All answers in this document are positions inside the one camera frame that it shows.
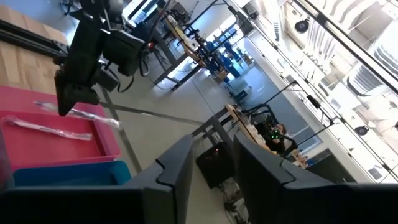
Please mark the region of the toothbrush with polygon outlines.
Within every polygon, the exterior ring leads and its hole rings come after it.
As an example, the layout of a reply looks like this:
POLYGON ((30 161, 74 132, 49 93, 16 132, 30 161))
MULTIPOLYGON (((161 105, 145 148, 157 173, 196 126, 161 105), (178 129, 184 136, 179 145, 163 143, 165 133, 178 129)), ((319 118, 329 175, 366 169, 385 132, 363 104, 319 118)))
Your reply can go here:
POLYGON ((55 134, 57 136, 63 137, 63 138, 68 138, 68 139, 77 139, 77 140, 82 140, 82 141, 90 141, 93 137, 91 133, 74 133, 62 129, 56 129, 56 128, 50 128, 47 126, 42 126, 39 124, 35 123, 30 123, 28 121, 24 121, 21 119, 18 119, 15 116, 6 116, 1 119, 2 123, 8 123, 8 124, 13 124, 16 126, 20 126, 23 128, 28 128, 28 129, 33 129, 36 131, 42 131, 45 133, 50 133, 50 134, 55 134))
MULTIPOLYGON (((54 112, 58 113, 58 106, 56 104, 47 103, 47 102, 43 102, 43 101, 34 101, 33 104, 40 106, 43 110, 54 111, 54 112)), ((103 116, 99 116, 97 114, 89 113, 89 112, 82 111, 82 110, 77 110, 75 108, 72 108, 67 113, 67 116, 71 116, 71 117, 78 118, 78 119, 99 121, 100 123, 107 124, 108 126, 111 126, 113 128, 122 129, 120 121, 118 121, 116 119, 105 118, 103 116)))

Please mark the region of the teal plastic bin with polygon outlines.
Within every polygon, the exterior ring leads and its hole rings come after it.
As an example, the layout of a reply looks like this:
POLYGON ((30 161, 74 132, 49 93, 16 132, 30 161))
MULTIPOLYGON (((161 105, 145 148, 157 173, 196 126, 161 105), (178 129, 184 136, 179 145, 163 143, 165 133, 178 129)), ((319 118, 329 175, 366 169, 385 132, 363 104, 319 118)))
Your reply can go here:
POLYGON ((132 178, 123 161, 26 168, 12 177, 18 187, 122 185, 132 178))

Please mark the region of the person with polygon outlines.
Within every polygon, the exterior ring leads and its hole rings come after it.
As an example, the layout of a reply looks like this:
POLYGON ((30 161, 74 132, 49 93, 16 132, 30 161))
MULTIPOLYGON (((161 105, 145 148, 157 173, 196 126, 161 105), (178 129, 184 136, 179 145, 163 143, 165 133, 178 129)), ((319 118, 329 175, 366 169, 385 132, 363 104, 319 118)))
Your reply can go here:
POLYGON ((277 124, 268 133, 265 133, 264 139, 271 151, 279 156, 286 158, 293 151, 298 149, 295 140, 287 136, 286 128, 283 124, 277 124))

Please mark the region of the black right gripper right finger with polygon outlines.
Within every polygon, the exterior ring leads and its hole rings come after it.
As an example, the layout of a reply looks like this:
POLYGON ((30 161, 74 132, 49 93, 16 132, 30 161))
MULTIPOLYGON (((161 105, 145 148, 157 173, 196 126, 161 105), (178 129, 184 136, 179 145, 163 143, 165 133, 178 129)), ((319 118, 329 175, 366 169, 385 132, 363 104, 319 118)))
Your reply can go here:
POLYGON ((242 134, 233 144, 252 224, 398 224, 398 184, 334 184, 242 134))

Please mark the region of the pink plastic bin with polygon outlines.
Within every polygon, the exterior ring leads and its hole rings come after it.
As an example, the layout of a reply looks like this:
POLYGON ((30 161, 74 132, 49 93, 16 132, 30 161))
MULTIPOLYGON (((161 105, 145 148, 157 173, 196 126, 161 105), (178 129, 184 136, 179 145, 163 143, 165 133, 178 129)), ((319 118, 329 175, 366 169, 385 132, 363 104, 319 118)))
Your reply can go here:
POLYGON ((120 155, 112 127, 99 121, 59 116, 43 110, 34 101, 55 103, 55 95, 0 86, 0 130, 6 141, 12 171, 40 166, 112 161, 120 155), (90 141, 68 139, 55 134, 2 123, 15 116, 30 123, 74 133, 91 133, 90 141))

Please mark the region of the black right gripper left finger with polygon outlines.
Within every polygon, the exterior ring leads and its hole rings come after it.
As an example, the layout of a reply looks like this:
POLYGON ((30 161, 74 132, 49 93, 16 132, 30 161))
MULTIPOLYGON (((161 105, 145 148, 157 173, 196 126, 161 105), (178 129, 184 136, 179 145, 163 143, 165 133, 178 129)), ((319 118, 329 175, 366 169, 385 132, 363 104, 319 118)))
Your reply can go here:
POLYGON ((0 224, 185 224, 192 144, 182 137, 122 185, 14 185, 0 192, 0 224))

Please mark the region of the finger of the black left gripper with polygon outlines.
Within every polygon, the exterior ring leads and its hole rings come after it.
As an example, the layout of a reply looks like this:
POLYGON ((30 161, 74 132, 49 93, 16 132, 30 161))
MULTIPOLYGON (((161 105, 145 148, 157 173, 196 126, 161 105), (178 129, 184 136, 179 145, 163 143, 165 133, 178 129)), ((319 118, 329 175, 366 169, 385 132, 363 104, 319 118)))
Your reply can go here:
POLYGON ((54 77, 57 95, 58 114, 66 116, 77 103, 97 105, 99 96, 92 89, 81 84, 72 83, 67 79, 65 72, 59 69, 54 77))

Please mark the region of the desk with black legs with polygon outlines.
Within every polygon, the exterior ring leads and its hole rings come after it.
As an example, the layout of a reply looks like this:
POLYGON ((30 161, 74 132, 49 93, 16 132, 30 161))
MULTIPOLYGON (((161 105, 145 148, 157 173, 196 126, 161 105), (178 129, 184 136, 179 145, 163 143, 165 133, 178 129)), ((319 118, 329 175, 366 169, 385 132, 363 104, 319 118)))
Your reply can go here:
POLYGON ((213 139, 213 134, 216 133, 220 137, 221 141, 226 144, 226 148, 231 149, 233 146, 233 141, 227 130, 225 130, 224 125, 232 122, 233 127, 237 126, 240 132, 243 133, 244 136, 246 136, 249 140, 270 151, 266 140, 262 135, 259 134, 259 131, 256 129, 255 125, 251 123, 250 118, 250 116, 246 116, 246 113, 241 111, 240 107, 231 104, 225 104, 222 110, 211 116, 199 128, 194 130, 192 132, 192 136, 195 137, 203 133, 203 137, 208 138, 212 145, 215 145, 216 142, 213 139))

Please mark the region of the black computer case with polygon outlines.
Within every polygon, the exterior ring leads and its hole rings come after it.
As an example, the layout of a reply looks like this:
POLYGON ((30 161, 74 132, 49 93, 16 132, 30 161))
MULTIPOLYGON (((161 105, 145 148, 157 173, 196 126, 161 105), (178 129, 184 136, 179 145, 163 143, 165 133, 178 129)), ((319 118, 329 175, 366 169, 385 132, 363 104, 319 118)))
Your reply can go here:
POLYGON ((224 142, 219 142, 200 154, 195 161, 210 189, 234 176, 233 158, 226 147, 224 142))

